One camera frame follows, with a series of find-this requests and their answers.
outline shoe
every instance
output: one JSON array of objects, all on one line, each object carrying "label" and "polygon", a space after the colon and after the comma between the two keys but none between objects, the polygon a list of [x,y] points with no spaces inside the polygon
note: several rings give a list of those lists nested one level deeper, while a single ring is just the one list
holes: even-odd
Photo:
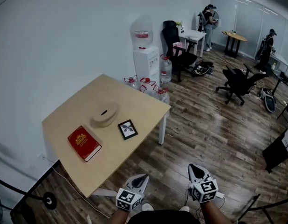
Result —
[{"label": "shoe", "polygon": [[142,211],[153,211],[153,207],[149,203],[142,205]]},{"label": "shoe", "polygon": [[190,208],[188,206],[184,206],[184,207],[180,208],[179,210],[190,212]]}]

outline white desk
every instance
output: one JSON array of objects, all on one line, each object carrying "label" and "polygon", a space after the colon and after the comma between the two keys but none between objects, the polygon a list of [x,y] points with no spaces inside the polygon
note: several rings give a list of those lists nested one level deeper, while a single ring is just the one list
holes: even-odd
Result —
[{"label": "white desk", "polygon": [[280,66],[280,64],[282,63],[282,64],[284,64],[285,66],[286,66],[286,71],[285,71],[285,73],[287,72],[287,69],[288,69],[288,63],[287,63],[287,61],[280,55],[280,54],[276,54],[276,53],[271,53],[270,54],[270,57],[271,58],[273,58],[274,60],[276,60],[276,61],[278,61],[278,68],[279,68],[279,66]]},{"label": "white desk", "polygon": [[197,44],[195,44],[195,50],[194,50],[195,55],[197,55],[198,42],[202,39],[202,47],[201,47],[201,51],[200,51],[200,57],[201,58],[203,56],[205,35],[206,35],[205,32],[199,32],[199,31],[195,31],[195,30],[185,30],[185,32],[179,33],[179,37],[185,40],[184,48],[186,48],[186,39],[190,40],[190,41],[197,42]]}]

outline picture frame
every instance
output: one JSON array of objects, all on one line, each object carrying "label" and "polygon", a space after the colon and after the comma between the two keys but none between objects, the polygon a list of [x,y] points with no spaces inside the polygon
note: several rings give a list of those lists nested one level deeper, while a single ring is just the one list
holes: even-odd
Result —
[{"label": "picture frame", "polygon": [[120,123],[118,128],[124,140],[128,140],[138,135],[138,132],[130,119]]}]

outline office chair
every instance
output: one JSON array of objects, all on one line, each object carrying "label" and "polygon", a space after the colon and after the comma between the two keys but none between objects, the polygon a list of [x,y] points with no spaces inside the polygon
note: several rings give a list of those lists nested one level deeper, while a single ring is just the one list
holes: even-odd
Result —
[{"label": "office chair", "polygon": [[[180,79],[181,70],[188,68],[188,66],[192,65],[197,59],[196,55],[190,53],[191,47],[197,43],[190,40],[186,40],[186,42],[189,43],[187,50],[176,46],[173,47],[173,43],[180,42],[176,22],[164,21],[163,24],[164,29],[162,33],[168,46],[167,56],[169,56],[170,60],[172,61],[173,70],[176,70],[178,72],[178,82],[181,82]],[[175,56],[173,56],[173,48],[176,49]]]},{"label": "office chair", "polygon": [[230,91],[230,96],[228,100],[225,101],[226,105],[231,100],[233,94],[235,94],[241,100],[240,105],[244,105],[245,101],[241,96],[249,94],[252,87],[256,85],[255,82],[267,76],[266,74],[254,74],[252,77],[248,78],[248,74],[249,72],[252,73],[252,70],[246,64],[244,65],[247,68],[246,74],[244,74],[240,69],[232,69],[228,66],[226,66],[227,70],[223,70],[223,74],[228,79],[228,81],[225,83],[225,86],[229,85],[230,88],[217,87],[216,91],[220,89]]}]

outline standing person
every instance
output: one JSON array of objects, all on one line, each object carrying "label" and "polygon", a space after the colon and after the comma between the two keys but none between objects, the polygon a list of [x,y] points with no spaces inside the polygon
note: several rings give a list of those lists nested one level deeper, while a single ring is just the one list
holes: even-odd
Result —
[{"label": "standing person", "polygon": [[[232,224],[225,215],[214,205],[212,201],[201,203],[201,209],[205,224]],[[189,212],[190,208],[182,207],[176,210],[158,210],[154,211],[153,207],[145,203],[142,206],[142,212],[134,215],[129,224],[200,224],[200,222]],[[129,212],[118,209],[110,218],[108,224],[125,224]]]},{"label": "standing person", "polygon": [[211,47],[211,36],[212,36],[212,32],[213,32],[213,23],[217,22],[213,19],[213,14],[212,14],[212,11],[215,8],[216,7],[214,5],[209,4],[207,7],[205,7],[205,9],[203,11],[203,15],[204,15],[205,20],[206,20],[206,25],[204,26],[204,32],[206,33],[205,45],[204,45],[205,51],[210,51],[210,49],[212,48]]},{"label": "standing person", "polygon": [[269,34],[266,36],[266,39],[265,39],[260,63],[258,63],[255,66],[255,68],[259,69],[260,72],[263,74],[266,74],[266,71],[270,69],[270,67],[268,67],[268,63],[270,59],[270,52],[273,49],[273,45],[274,45],[274,39],[273,39],[274,35],[276,35],[275,31],[273,29],[270,29]]}]

